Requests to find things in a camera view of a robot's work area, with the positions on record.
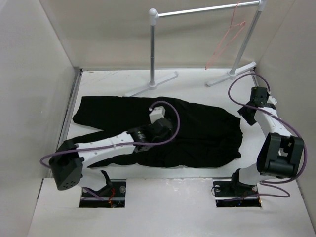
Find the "black trousers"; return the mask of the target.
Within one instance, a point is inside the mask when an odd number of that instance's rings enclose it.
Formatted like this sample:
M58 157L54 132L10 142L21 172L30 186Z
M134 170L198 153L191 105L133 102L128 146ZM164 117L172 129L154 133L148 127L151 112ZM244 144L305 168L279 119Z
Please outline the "black trousers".
M171 168L218 168L241 157L243 133L240 118L222 108L161 97L165 117L179 128L170 143L145 152L116 156L94 167L139 164ZM128 129L150 123L149 107L154 98L84 96L73 122L97 129L97 132L73 138L87 143L118 135Z

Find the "pink wire hanger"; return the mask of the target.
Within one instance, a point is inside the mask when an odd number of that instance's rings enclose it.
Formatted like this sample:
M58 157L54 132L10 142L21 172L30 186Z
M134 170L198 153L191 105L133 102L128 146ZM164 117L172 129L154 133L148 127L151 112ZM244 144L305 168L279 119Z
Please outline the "pink wire hanger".
M235 13L237 8L239 7L240 1L236 3L234 7L233 14L231 17L229 28L227 29L226 33L224 34L223 38L217 45L216 49L213 52L213 55L210 59L206 62L204 69L208 70L211 66L215 64L215 62L220 58L220 56L230 47L230 45L234 42L234 40L239 36L239 34L245 28L246 22L241 21L236 23Z

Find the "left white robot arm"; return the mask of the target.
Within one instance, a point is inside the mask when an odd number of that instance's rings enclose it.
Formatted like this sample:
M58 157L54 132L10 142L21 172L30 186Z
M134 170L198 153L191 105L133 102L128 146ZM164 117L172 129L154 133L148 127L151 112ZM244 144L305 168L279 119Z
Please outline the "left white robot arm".
M146 152L154 144L168 142L172 136L172 122L159 118L151 124L95 142L75 144L66 141L49 160L56 187L64 191L80 186L102 199L113 185L106 171L94 171L91 165L121 155Z

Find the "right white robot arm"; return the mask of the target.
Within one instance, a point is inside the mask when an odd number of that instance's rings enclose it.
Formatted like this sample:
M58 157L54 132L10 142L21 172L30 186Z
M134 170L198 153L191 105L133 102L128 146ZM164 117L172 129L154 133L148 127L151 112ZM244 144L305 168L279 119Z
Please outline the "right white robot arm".
M297 176L305 143L288 131L289 126L278 117L275 105L267 88L253 87L249 102L238 111L249 125L259 124L265 141L256 163L232 174L229 190L235 196L248 194L258 183L268 184L270 179L292 181Z

